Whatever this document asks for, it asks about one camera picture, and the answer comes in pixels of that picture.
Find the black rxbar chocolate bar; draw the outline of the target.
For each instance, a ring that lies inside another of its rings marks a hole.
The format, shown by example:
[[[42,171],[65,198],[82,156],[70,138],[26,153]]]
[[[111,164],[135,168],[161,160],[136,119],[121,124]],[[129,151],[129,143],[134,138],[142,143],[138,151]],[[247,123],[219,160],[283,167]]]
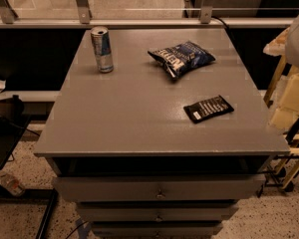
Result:
[[[203,100],[185,106],[183,109],[193,123],[199,123],[234,111],[231,104],[222,96]]]

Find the blue chips bag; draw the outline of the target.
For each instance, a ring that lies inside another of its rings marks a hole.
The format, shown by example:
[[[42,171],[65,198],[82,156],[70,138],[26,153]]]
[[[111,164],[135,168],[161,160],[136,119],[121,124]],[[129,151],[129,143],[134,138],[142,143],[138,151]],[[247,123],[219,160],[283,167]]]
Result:
[[[161,63],[173,80],[215,60],[212,54],[191,41],[156,51],[148,51],[148,54]]]

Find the metal glass railing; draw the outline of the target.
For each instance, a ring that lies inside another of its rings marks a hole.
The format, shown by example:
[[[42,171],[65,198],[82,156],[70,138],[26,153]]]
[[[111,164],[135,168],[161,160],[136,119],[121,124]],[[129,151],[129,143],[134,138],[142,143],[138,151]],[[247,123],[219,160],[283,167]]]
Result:
[[[0,28],[285,28],[299,0],[0,0]]]

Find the clear plastic bottle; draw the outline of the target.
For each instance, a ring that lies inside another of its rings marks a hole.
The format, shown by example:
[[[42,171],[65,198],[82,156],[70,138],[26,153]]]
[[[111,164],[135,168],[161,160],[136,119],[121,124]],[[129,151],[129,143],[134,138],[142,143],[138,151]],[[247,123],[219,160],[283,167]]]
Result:
[[[19,197],[25,193],[24,186],[14,175],[4,173],[0,176],[0,180],[2,186],[13,196]]]

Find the grey drawer cabinet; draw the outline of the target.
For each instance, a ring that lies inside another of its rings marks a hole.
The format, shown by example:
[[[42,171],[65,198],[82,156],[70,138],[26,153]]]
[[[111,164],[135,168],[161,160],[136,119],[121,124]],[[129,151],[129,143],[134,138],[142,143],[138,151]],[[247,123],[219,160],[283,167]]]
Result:
[[[84,38],[36,144],[55,178],[256,175],[287,151],[223,30],[114,30],[110,37],[114,69],[97,71]],[[148,51],[187,41],[215,60],[173,80]],[[183,108],[216,96],[234,111],[193,123]],[[239,200],[70,202],[145,207]]]

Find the top grey drawer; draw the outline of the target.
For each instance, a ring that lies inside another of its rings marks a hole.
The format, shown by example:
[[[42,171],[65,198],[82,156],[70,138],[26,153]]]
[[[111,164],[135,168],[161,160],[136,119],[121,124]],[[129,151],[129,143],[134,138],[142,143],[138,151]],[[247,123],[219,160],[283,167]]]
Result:
[[[194,176],[57,177],[54,188],[68,201],[183,201],[248,198],[263,174]]]

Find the bottom grey drawer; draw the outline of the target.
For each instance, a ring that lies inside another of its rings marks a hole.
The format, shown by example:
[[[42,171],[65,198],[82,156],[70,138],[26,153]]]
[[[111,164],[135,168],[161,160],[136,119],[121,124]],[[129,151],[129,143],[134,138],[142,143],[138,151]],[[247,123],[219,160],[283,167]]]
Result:
[[[222,229],[214,221],[93,222],[91,226],[100,237],[212,236]]]

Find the grey drawer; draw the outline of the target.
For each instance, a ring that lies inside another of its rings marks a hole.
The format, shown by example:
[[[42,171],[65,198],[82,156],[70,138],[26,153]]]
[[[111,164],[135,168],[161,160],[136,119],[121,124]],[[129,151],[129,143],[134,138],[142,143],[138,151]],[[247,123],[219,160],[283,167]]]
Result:
[[[54,188],[68,201],[183,201],[248,198],[263,174],[194,176],[57,177]]]
[[[126,207],[107,205],[77,205],[77,211],[88,221],[221,221],[229,219],[236,211],[236,204],[169,205]]]
[[[212,236],[222,229],[214,221],[93,222],[91,226],[100,237]]]

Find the black side table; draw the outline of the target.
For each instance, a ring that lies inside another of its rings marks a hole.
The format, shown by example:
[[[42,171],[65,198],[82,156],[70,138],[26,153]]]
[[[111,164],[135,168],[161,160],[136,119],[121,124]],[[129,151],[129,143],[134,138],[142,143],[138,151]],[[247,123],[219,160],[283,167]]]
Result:
[[[0,170],[30,122],[30,116],[24,115],[23,110],[24,104],[16,95],[0,100]]]

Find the middle grey drawer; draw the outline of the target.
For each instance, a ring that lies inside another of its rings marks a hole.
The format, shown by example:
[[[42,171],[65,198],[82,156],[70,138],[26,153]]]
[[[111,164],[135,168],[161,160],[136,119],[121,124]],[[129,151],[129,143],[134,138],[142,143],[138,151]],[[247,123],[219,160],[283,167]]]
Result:
[[[77,205],[77,211],[88,221],[221,221],[229,219],[236,211],[236,204],[169,205],[126,207],[107,205]]]

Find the silver blue drink can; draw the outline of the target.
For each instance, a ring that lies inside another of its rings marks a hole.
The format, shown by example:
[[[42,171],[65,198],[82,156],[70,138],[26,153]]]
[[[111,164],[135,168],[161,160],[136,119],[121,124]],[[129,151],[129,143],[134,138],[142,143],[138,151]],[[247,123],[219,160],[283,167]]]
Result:
[[[109,73],[114,69],[109,30],[104,26],[97,26],[91,30],[91,41],[98,70]]]

